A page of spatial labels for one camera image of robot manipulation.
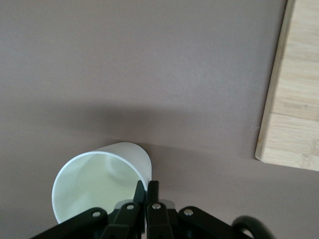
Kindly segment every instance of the white cup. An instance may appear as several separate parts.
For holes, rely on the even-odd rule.
[[[118,202],[133,199],[139,180],[147,190],[151,177],[149,156],[133,143],[116,143],[80,154],[68,161],[55,178],[55,218],[61,223],[93,207],[110,214]]]

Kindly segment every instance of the cutting board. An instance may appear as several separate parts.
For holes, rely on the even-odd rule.
[[[319,171],[319,0],[288,0],[256,157]]]

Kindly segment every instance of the wooden cutting board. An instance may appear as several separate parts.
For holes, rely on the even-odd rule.
[[[319,171],[319,0],[288,0],[256,157]]]

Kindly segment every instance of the silver screw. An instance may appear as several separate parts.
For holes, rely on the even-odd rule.
[[[130,204],[126,207],[127,210],[132,210],[134,208],[134,205]]]
[[[101,214],[101,212],[96,211],[96,212],[94,212],[94,213],[92,214],[92,217],[96,218],[96,217],[100,216],[100,214]]]
[[[191,215],[194,214],[194,212],[193,212],[191,209],[185,209],[184,214],[185,214],[186,216],[191,216]]]
[[[160,209],[160,204],[159,203],[154,203],[152,208],[153,209]]]

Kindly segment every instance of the cup rim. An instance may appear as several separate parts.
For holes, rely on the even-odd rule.
[[[140,178],[140,180],[142,181],[143,183],[143,186],[144,186],[144,189],[147,191],[147,185],[146,185],[146,182],[144,181],[144,178],[142,177],[141,173],[136,169],[136,167],[131,164],[129,161],[127,161],[126,159],[124,159],[123,157],[120,157],[118,156],[117,154],[114,154],[114,153],[109,153],[109,152],[105,152],[105,151],[90,151],[90,152],[85,152],[85,153],[81,153],[77,156],[75,156],[74,158],[70,159],[61,169],[60,171],[58,172],[58,174],[56,175],[55,179],[54,179],[54,183],[53,183],[53,187],[52,187],[52,193],[51,193],[51,201],[52,201],[52,208],[53,208],[53,213],[55,215],[55,218],[56,220],[58,221],[58,223],[62,223],[61,220],[59,220],[57,218],[57,214],[56,214],[56,209],[55,209],[55,205],[53,203],[53,192],[55,191],[55,188],[56,188],[56,183],[57,183],[57,179],[60,177],[61,173],[64,171],[64,169],[69,165],[71,164],[73,161],[83,157],[83,156],[87,156],[87,155],[90,155],[90,154],[104,154],[104,155],[107,155],[107,156],[112,156],[114,158],[117,158],[119,160],[121,160],[122,162],[126,163],[127,165],[129,165],[135,172],[136,174],[138,175],[138,177]]]

